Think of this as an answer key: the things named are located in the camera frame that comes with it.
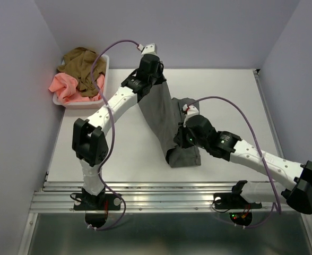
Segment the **pink skirt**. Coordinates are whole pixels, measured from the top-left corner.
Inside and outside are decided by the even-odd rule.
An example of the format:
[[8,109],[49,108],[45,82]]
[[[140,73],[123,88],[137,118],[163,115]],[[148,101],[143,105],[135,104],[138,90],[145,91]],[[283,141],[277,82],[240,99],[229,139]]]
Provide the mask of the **pink skirt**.
[[57,101],[61,104],[79,103],[98,101],[101,99],[97,89],[94,92],[97,94],[94,96],[82,96],[81,92],[77,88],[78,81],[76,78],[66,74],[58,73],[54,76],[52,83],[49,86],[49,91],[55,93]]

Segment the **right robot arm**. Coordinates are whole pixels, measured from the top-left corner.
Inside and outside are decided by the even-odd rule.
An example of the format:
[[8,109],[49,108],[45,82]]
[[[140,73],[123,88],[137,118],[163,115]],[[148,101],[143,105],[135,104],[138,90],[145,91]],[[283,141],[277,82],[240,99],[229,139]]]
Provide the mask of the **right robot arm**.
[[291,162],[264,151],[258,152],[241,137],[216,131],[210,121],[195,115],[179,126],[174,142],[181,148],[197,146],[209,155],[253,169],[272,181],[238,181],[227,193],[215,193],[217,209],[261,208],[263,202],[286,204],[312,214],[312,161]]

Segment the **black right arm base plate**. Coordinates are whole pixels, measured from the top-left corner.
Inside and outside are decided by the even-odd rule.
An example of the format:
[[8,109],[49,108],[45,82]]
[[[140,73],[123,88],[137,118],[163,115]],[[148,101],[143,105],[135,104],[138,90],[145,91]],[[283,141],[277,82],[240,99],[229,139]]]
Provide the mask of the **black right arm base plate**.
[[215,193],[214,204],[216,209],[227,210],[227,209],[261,209],[261,203],[247,202],[241,195],[232,193]]

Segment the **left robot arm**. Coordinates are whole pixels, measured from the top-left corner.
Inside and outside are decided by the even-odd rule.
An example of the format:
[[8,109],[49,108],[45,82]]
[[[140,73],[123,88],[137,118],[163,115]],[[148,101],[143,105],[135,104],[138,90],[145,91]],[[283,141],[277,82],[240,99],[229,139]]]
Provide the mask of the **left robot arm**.
[[80,160],[86,203],[92,209],[104,204],[105,188],[98,171],[109,154],[106,135],[115,122],[145,97],[154,85],[165,82],[163,63],[156,53],[143,53],[138,69],[134,70],[116,93],[94,114],[78,118],[73,125],[72,149]]

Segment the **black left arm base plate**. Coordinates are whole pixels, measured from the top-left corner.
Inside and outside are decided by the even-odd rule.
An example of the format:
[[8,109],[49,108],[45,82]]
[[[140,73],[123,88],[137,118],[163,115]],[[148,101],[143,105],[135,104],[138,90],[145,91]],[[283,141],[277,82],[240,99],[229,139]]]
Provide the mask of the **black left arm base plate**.
[[95,198],[87,197],[82,193],[71,193],[70,198],[74,202],[75,211],[119,211],[121,209],[121,201],[111,193],[102,193]]

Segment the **grey pleated skirt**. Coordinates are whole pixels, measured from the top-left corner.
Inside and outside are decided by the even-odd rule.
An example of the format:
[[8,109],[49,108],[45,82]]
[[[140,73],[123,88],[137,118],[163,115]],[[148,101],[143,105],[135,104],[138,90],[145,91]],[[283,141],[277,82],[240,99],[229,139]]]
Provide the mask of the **grey pleated skirt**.
[[172,98],[168,84],[164,82],[154,85],[148,95],[138,103],[144,119],[158,138],[165,160],[171,168],[201,165],[201,155],[197,147],[184,149],[174,142],[179,124],[185,119],[182,108],[193,101],[192,98]]

